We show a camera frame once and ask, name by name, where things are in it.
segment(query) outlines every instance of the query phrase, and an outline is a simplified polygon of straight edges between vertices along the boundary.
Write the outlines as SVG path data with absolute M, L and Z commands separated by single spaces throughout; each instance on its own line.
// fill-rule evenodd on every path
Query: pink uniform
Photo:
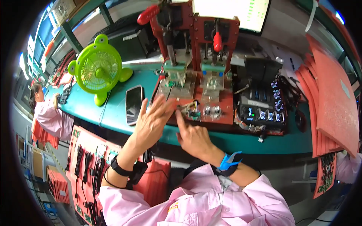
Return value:
M 336 179 L 347 184 L 353 184 L 361 167 L 362 154 L 357 153 L 356 158 L 352 158 L 343 154 L 337 153 L 337 170 Z
M 214 175 L 210 164 L 193 170 L 168 201 L 154 207 L 139 192 L 108 186 L 101 187 L 98 198 L 108 226 L 295 225 L 284 198 L 265 175 L 241 188 Z
M 74 119 L 60 109 L 55 110 L 51 100 L 37 102 L 34 117 L 42 128 L 62 141 L 70 140 Z

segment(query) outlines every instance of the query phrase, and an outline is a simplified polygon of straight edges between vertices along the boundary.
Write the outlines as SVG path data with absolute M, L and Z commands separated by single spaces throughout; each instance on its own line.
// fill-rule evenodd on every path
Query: monitor screen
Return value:
M 269 3 L 270 0 L 193 0 L 193 11 L 201 17 L 237 16 L 241 29 L 261 33 Z

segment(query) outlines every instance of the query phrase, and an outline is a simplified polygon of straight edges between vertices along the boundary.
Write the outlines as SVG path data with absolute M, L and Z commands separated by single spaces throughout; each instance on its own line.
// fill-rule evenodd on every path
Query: workbench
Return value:
M 124 65 L 134 70 L 132 77 L 118 83 L 110 92 L 108 102 L 101 107 L 94 104 L 94 94 L 89 94 L 75 84 L 71 90 L 67 103 L 59 108 L 75 117 L 95 125 L 124 134 L 132 134 L 134 127 L 126 123 L 126 90 L 136 85 L 144 88 L 144 96 L 151 99 L 158 77 L 154 70 L 160 69 L 161 64 Z M 54 89 L 51 86 L 45 99 L 52 98 L 54 93 L 62 93 L 63 86 Z M 296 127 L 294 113 L 288 112 L 288 133 L 284 136 L 268 136 L 263 143 L 258 136 L 241 135 L 210 131 L 211 141 L 223 151 L 233 153 L 243 151 L 245 154 L 297 154 L 312 152 L 311 124 L 308 104 L 302 103 L 299 109 L 307 118 L 307 131 L 302 133 Z M 178 127 L 166 125 L 160 142 L 180 145 L 177 141 Z

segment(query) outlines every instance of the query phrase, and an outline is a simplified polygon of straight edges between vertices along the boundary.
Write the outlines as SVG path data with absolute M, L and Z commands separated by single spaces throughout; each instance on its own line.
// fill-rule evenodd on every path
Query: phone screen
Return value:
M 126 119 L 128 125 L 134 125 L 137 122 L 141 110 L 143 95 L 142 87 L 138 86 L 126 93 Z

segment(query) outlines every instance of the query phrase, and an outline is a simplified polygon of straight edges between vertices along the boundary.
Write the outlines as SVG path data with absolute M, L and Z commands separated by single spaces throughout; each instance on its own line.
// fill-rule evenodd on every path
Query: green fan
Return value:
M 118 81 L 127 81 L 133 71 L 122 69 L 122 59 L 118 51 L 108 44 L 108 37 L 100 34 L 93 44 L 85 47 L 76 60 L 68 66 L 68 72 L 86 92 L 95 94 L 94 102 L 101 106 L 107 99 L 107 92 Z

